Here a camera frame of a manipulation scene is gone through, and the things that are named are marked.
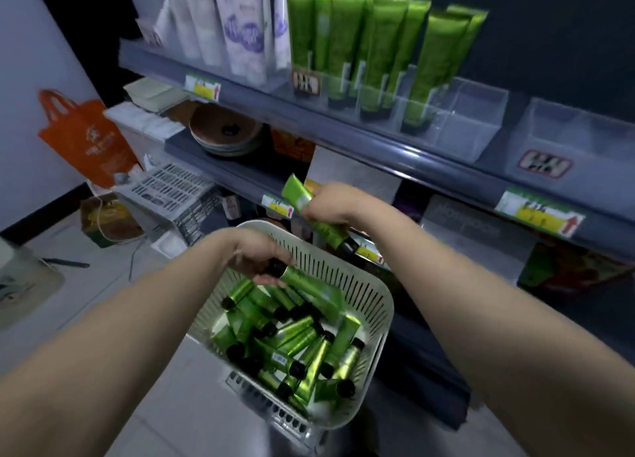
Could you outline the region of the person's right hand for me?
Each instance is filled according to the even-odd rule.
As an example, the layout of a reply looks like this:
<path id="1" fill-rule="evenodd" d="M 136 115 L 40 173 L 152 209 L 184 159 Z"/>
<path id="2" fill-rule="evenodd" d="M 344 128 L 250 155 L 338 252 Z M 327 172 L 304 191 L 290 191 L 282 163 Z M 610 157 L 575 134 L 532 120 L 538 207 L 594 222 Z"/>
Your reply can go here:
<path id="1" fill-rule="evenodd" d="M 369 235 L 373 226 L 391 214 L 391 207 L 382 200 L 342 182 L 330 182 L 319 188 L 307 206 L 344 206 L 347 227 Z"/>

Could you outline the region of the person's left forearm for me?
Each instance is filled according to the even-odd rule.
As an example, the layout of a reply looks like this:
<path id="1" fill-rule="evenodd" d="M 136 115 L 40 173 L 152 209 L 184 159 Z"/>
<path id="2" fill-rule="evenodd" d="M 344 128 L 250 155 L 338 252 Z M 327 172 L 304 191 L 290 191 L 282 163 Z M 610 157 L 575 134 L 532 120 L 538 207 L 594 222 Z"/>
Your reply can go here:
<path id="1" fill-rule="evenodd" d="M 104 457 L 165 370 L 238 247 L 205 237 L 0 377 L 0 457 Z"/>

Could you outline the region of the green tube with black cap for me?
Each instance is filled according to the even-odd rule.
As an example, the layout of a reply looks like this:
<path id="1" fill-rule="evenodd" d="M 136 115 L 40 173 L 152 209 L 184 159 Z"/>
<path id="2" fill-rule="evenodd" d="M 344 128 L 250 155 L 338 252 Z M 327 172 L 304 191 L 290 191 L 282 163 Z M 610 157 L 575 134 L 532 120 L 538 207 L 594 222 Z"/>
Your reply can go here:
<path id="1" fill-rule="evenodd" d="M 344 294 L 339 288 L 275 258 L 269 260 L 265 272 L 287 286 L 291 286 L 297 292 L 306 294 L 308 302 L 329 324 L 339 323 L 345 310 Z"/>

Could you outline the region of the grey slotted crate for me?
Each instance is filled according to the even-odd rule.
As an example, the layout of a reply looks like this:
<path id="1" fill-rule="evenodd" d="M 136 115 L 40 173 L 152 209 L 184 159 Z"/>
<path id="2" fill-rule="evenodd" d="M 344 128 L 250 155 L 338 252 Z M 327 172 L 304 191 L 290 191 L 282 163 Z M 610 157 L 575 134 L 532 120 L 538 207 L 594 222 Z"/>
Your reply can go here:
<path id="1" fill-rule="evenodd" d="M 284 437 L 302 457 L 320 457 L 328 432 L 310 424 L 297 410 L 281 403 L 240 371 L 228 369 L 222 378 L 238 400 Z"/>

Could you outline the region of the white slotted plastic crate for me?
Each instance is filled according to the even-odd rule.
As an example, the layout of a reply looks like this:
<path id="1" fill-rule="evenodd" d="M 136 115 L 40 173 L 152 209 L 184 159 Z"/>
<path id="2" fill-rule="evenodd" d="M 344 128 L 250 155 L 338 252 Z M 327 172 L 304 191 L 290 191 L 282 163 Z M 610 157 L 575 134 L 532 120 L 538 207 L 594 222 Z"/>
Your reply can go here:
<path id="1" fill-rule="evenodd" d="M 164 163 L 128 177 L 117 174 L 112 192 L 131 213 L 151 242 L 175 230 L 188 247 L 203 237 L 202 222 L 221 203 L 217 185 L 198 170 Z"/>

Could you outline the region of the white cardboard sheet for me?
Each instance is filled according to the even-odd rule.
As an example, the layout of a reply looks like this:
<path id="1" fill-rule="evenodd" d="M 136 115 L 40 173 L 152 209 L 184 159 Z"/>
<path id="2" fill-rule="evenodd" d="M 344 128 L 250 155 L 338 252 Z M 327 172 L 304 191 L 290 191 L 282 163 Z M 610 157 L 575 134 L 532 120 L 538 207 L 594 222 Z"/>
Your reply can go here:
<path id="1" fill-rule="evenodd" d="M 392 204 L 402 180 L 395 175 L 317 146 L 304 181 L 312 193 L 329 182 L 343 182 Z"/>

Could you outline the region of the green tube with end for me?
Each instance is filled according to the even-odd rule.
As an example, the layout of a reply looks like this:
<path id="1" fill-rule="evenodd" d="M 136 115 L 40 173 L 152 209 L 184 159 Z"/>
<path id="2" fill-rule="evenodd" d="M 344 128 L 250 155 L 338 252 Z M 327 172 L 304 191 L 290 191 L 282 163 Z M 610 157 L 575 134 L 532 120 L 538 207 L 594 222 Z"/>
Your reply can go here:
<path id="1" fill-rule="evenodd" d="M 313 199 L 313 194 L 294 174 L 290 175 L 282 188 L 282 196 L 290 202 L 296 212 L 302 212 Z M 353 257 L 358 251 L 360 246 L 345 226 L 315 219 L 309 224 L 331 248 L 342 252 L 346 257 Z"/>

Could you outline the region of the clear plastic bin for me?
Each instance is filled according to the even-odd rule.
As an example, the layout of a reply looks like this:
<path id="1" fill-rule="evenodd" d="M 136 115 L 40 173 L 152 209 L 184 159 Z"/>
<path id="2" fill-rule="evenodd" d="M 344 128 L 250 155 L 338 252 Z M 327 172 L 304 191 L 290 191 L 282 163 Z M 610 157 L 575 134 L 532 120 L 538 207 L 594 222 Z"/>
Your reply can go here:
<path id="1" fill-rule="evenodd" d="M 322 75 L 321 95 L 295 92 L 291 71 L 286 73 L 284 95 L 318 113 L 351 123 L 417 149 L 431 151 L 464 163 L 475 163 L 502 127 L 509 92 L 461 77 L 433 90 L 428 104 L 419 104 L 422 124 L 407 124 L 406 114 L 416 66 L 409 65 L 398 78 L 390 108 L 376 113 L 361 108 L 361 99 L 330 100 L 329 77 Z"/>
<path id="2" fill-rule="evenodd" d="M 560 179 L 516 167 L 528 149 L 572 160 Z M 635 220 L 635 123 L 532 98 L 509 143 L 505 173 L 541 191 Z"/>

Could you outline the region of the grey translucent container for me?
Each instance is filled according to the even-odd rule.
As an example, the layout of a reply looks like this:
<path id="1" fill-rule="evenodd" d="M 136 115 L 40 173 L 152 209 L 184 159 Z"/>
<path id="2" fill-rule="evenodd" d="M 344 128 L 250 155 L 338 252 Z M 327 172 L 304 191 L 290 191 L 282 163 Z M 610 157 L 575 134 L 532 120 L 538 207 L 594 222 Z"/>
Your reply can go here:
<path id="1" fill-rule="evenodd" d="M 30 249 L 0 237 L 0 332 L 31 314 L 64 282 L 62 273 Z"/>

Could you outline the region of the row of standing green tubes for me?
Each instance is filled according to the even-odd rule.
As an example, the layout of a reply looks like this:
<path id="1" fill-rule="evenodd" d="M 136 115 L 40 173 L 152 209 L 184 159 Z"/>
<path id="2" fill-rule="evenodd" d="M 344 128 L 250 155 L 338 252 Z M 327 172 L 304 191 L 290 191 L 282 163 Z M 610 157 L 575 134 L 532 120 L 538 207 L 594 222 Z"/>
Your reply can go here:
<path id="1" fill-rule="evenodd" d="M 376 113 L 390 108 L 398 78 L 416 66 L 407 124 L 422 124 L 418 105 L 449 86 L 489 11 L 431 0 L 287 0 L 291 67 L 327 75 L 330 100 L 356 99 Z"/>

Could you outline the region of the grey cardboard box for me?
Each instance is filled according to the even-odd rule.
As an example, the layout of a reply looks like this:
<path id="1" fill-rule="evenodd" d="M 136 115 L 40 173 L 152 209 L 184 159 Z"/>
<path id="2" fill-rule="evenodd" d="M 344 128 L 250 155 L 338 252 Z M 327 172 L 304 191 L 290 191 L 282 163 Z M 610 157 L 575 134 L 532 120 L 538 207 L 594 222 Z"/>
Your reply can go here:
<path id="1" fill-rule="evenodd" d="M 430 199 L 420 225 L 513 285 L 538 241 L 528 229 L 440 195 Z"/>

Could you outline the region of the yellow green price tag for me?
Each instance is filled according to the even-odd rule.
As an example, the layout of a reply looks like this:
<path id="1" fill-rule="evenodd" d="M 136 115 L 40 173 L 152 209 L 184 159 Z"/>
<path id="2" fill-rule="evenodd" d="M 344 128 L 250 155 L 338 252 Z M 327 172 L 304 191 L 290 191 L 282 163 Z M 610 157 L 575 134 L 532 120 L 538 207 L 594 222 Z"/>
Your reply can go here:
<path id="1" fill-rule="evenodd" d="M 389 267 L 385 264 L 383 256 L 378 252 L 377 247 L 374 244 L 369 245 L 364 242 L 360 243 L 356 251 L 356 255 L 381 268 L 389 269 Z"/>
<path id="2" fill-rule="evenodd" d="M 586 215 L 570 205 L 556 203 L 524 189 L 507 188 L 495 212 L 559 238 L 572 238 Z"/>
<path id="3" fill-rule="evenodd" d="M 184 89 L 199 99 L 218 104 L 222 84 L 209 77 L 187 72 L 185 76 Z"/>
<path id="4" fill-rule="evenodd" d="M 277 198 L 268 193 L 262 195 L 260 205 L 265 209 L 267 215 L 274 219 L 291 220 L 295 209 L 283 198 Z"/>

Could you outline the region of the white tube with purple flower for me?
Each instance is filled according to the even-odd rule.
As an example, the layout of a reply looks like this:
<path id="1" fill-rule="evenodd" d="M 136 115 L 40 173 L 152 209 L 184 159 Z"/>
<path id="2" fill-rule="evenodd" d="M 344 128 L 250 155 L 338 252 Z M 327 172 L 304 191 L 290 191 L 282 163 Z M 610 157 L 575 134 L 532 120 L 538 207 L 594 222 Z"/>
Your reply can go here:
<path id="1" fill-rule="evenodd" d="M 264 88 L 273 71 L 271 0 L 215 0 L 232 75 Z"/>

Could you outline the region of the stack of brown bowls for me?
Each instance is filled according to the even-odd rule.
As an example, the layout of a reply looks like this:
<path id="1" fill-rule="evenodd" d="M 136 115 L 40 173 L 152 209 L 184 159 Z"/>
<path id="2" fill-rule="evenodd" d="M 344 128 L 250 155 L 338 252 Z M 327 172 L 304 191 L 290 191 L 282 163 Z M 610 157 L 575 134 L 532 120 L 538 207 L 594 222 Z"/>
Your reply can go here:
<path id="1" fill-rule="evenodd" d="M 256 151 L 264 140 L 264 124 L 213 104 L 198 106 L 189 119 L 194 140 L 210 155 L 238 158 Z"/>

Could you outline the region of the white plastic slotted basket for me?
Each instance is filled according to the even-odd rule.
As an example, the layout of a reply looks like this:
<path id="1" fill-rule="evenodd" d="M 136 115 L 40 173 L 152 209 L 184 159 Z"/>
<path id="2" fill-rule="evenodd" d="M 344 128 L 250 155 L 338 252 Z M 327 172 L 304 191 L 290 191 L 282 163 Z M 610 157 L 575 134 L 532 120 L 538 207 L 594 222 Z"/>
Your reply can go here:
<path id="1" fill-rule="evenodd" d="M 382 354 L 394 316 L 393 297 L 390 291 L 375 276 L 360 268 L 356 268 L 335 255 L 306 243 L 270 222 L 249 220 L 241 224 L 240 228 L 251 228 L 272 236 L 278 244 L 291 253 L 294 259 L 294 267 L 343 291 L 346 310 L 360 320 L 361 328 L 358 337 L 365 342 L 365 348 L 362 350 L 358 365 L 353 370 L 353 381 L 358 385 L 356 396 L 352 401 L 345 402 L 334 410 L 327 405 L 311 404 L 309 409 L 312 413 L 309 416 L 304 416 L 310 424 L 322 430 L 334 430 L 343 427 L 353 419 L 360 409 Z M 205 328 L 219 317 L 221 299 L 242 278 L 247 277 L 238 271 L 234 271 L 234 269 L 227 268 L 224 271 L 211 296 L 195 317 L 187 335 L 198 343 L 205 345 L 212 354 L 228 364 L 231 369 L 240 371 L 254 383 L 263 387 L 257 380 L 244 373 L 237 365 L 230 363 L 220 352 L 209 347 L 206 340 Z M 266 392 L 271 396 L 275 396 L 268 389 L 266 389 Z"/>

